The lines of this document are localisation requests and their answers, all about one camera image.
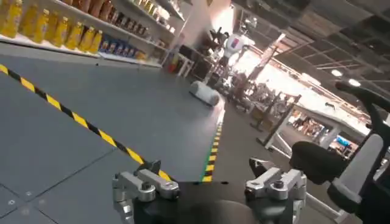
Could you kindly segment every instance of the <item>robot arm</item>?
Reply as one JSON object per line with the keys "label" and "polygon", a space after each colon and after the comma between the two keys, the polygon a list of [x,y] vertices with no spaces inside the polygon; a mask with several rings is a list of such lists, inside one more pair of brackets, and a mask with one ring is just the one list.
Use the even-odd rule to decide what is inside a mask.
{"label": "robot arm", "polygon": [[301,171],[283,173],[274,167],[245,187],[218,182],[176,183],[147,169],[135,175],[121,172],[113,179],[114,208],[123,224],[220,224],[227,220],[295,224],[305,205],[305,193],[306,176]]}

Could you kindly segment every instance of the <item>yellow bottle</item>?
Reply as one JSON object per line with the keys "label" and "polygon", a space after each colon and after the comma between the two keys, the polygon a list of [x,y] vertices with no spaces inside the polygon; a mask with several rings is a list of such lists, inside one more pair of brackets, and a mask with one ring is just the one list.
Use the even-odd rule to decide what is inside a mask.
{"label": "yellow bottle", "polygon": [[1,29],[1,34],[9,38],[15,38],[18,33],[20,17],[22,15],[22,0],[15,0],[11,4],[6,16],[4,26]]}
{"label": "yellow bottle", "polygon": [[77,45],[79,45],[82,31],[83,31],[83,24],[77,22],[77,24],[73,26],[71,34],[69,34],[68,36],[68,40],[66,41],[65,47],[74,50],[77,47]]}
{"label": "yellow bottle", "polygon": [[37,19],[37,25],[35,26],[34,36],[32,41],[36,43],[42,43],[44,35],[48,29],[49,22],[49,11],[47,9],[43,10],[43,13]]}
{"label": "yellow bottle", "polygon": [[38,5],[33,3],[24,14],[20,22],[20,33],[27,37],[32,37],[35,28],[35,19],[38,15]]}
{"label": "yellow bottle", "polygon": [[84,37],[79,45],[80,51],[86,52],[91,47],[94,30],[95,29],[90,26],[90,28],[85,32]]}
{"label": "yellow bottle", "polygon": [[103,35],[103,31],[99,30],[99,32],[93,38],[91,47],[88,50],[92,54],[96,54],[97,51],[99,50],[100,42],[102,41],[102,35]]}
{"label": "yellow bottle", "polygon": [[66,31],[68,30],[68,19],[63,17],[61,21],[58,22],[57,28],[52,39],[52,44],[56,47],[61,47],[65,42]]}
{"label": "yellow bottle", "polygon": [[10,9],[10,1],[2,0],[0,5],[0,31],[5,23],[5,17],[8,15],[8,10]]}
{"label": "yellow bottle", "polygon": [[55,30],[57,29],[57,23],[59,20],[59,13],[58,12],[52,12],[49,15],[49,23],[48,23],[48,29],[44,35],[44,39],[52,42]]}

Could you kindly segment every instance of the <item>ceiling light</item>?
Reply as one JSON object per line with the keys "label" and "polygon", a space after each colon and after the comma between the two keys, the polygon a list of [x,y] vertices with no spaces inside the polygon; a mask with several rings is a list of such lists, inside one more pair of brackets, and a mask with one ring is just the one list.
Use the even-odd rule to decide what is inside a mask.
{"label": "ceiling light", "polygon": [[356,87],[359,87],[360,86],[360,82],[356,81],[355,79],[350,79],[348,80],[349,84],[353,85],[353,86],[356,86]]}
{"label": "ceiling light", "polygon": [[331,71],[331,74],[336,77],[342,76],[342,73],[339,70],[335,70],[335,69]]}

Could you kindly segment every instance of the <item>ceiling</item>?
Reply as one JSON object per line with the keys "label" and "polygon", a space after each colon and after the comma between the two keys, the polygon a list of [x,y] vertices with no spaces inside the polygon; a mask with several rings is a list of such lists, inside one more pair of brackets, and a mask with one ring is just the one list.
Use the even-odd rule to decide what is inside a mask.
{"label": "ceiling", "polygon": [[[275,58],[321,82],[321,86],[358,106],[356,98],[334,88],[355,79],[390,98],[390,1],[388,0],[233,0],[244,25],[265,49],[283,32]],[[256,17],[254,26],[246,19]],[[342,77],[331,74],[333,69]]]}

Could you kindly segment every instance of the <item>black handlebar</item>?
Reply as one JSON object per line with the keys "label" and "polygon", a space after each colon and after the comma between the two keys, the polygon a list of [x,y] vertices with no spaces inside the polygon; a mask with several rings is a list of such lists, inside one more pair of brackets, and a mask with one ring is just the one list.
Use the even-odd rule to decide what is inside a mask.
{"label": "black handlebar", "polygon": [[337,82],[336,88],[340,91],[344,91],[353,94],[359,100],[370,102],[371,104],[378,105],[390,113],[390,100],[385,99],[383,96],[362,87],[351,86],[345,82]]}
{"label": "black handlebar", "polygon": [[383,125],[382,118],[374,105],[377,105],[390,113],[390,101],[388,99],[385,99],[383,96],[369,89],[351,86],[345,82],[337,82],[336,88],[356,96],[363,103],[370,115],[373,129],[378,129]]}

